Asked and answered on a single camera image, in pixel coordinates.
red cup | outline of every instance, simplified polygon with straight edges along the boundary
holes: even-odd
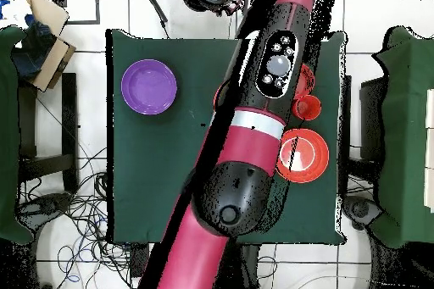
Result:
[[[321,112],[321,101],[312,95],[306,95],[294,102],[292,112],[299,119],[316,119]]]
[[[307,64],[302,64],[300,76],[298,77],[297,87],[295,89],[294,99],[297,100],[303,96],[309,95],[314,89],[315,77],[312,70]]]

blue cloth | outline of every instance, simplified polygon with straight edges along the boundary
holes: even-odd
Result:
[[[10,1],[9,0],[0,0],[0,19],[3,18],[3,14],[2,14],[2,6],[9,4]]]
[[[39,21],[34,21],[27,30],[27,37],[22,41],[22,48],[12,50],[12,60],[20,79],[28,81],[41,72],[41,67],[56,42],[50,28]]]

cardboard box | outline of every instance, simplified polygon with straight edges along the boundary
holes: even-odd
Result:
[[[41,91],[46,91],[47,87],[53,88],[56,85],[75,51],[74,46],[59,38],[69,15],[51,0],[27,0],[27,2],[31,6],[35,19],[47,25],[51,33],[57,37],[41,67],[41,72],[35,79],[29,81]]]

table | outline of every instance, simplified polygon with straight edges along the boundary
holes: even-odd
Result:
[[[193,168],[212,115],[214,94],[234,52],[234,40],[136,39],[111,31],[114,84],[114,241],[160,242],[184,180]],[[238,237],[246,244],[266,242],[340,244],[337,209],[337,140],[343,73],[340,53],[345,36],[337,32],[323,42],[313,94],[322,102],[320,117],[303,127],[322,135],[330,150],[329,166],[316,181],[288,183],[279,175],[269,206],[280,218],[270,229]],[[134,62],[152,58],[167,64],[177,79],[173,105],[145,116],[125,103],[120,83]],[[301,121],[291,119],[287,129]]]

red plate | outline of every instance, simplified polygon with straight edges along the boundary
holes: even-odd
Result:
[[[292,151],[292,167],[289,169]],[[318,133],[301,128],[283,134],[277,172],[286,180],[297,183],[316,180],[326,170],[328,161],[326,141]]]

